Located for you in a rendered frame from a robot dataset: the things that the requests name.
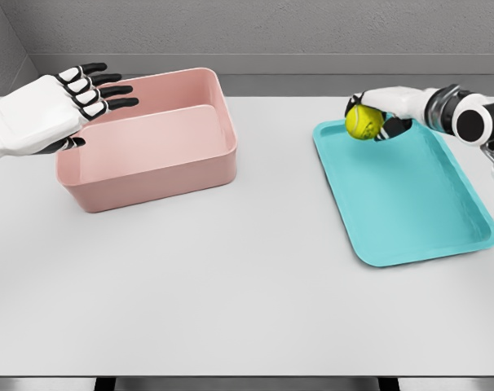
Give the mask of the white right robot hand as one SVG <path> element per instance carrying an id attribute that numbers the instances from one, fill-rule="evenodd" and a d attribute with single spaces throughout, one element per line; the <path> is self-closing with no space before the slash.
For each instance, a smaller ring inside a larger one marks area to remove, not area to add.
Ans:
<path id="1" fill-rule="evenodd" d="M 375 108 L 383 113 L 385 122 L 376 138 L 376 142 L 387 141 L 404 134 L 412 126 L 412 113 L 404 97 L 393 88 L 366 90 L 353 94 L 346 105 L 344 117 L 356 104 Z"/>

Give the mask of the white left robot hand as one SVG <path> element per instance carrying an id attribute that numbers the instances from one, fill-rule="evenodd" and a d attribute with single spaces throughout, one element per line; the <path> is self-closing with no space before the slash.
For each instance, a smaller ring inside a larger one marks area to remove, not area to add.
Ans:
<path id="1" fill-rule="evenodd" d="M 75 134 L 85 124 L 139 103 L 128 96 L 132 86 L 106 86 L 121 80 L 120 74 L 106 69 L 105 63 L 78 65 L 39 77 L 6 95 L 24 122 L 26 156 L 82 147 L 85 139 Z"/>

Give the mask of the yellow-green tennis ball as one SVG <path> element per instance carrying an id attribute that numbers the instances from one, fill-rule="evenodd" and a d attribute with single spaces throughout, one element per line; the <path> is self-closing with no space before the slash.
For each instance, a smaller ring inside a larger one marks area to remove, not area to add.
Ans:
<path id="1" fill-rule="evenodd" d="M 376 138 L 385 122 L 383 113 L 375 108 L 356 104 L 345 116 L 348 134 L 358 140 Z"/>

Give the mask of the blue plastic tray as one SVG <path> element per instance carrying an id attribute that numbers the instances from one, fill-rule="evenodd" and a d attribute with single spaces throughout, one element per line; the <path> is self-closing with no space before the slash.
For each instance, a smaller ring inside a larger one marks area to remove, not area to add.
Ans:
<path id="1" fill-rule="evenodd" d="M 494 218 L 442 137 L 415 124 L 360 141 L 342 120 L 312 138 L 356 256 L 374 267 L 490 249 Z"/>

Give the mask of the pink plastic basket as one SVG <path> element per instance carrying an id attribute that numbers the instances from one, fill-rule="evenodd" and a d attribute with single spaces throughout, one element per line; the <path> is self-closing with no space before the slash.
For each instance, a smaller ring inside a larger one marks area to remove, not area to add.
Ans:
<path id="1" fill-rule="evenodd" d="M 121 80 L 139 104 L 89 122 L 55 156 L 57 181 L 88 213 L 219 187 L 236 177 L 237 136 L 215 71 Z"/>

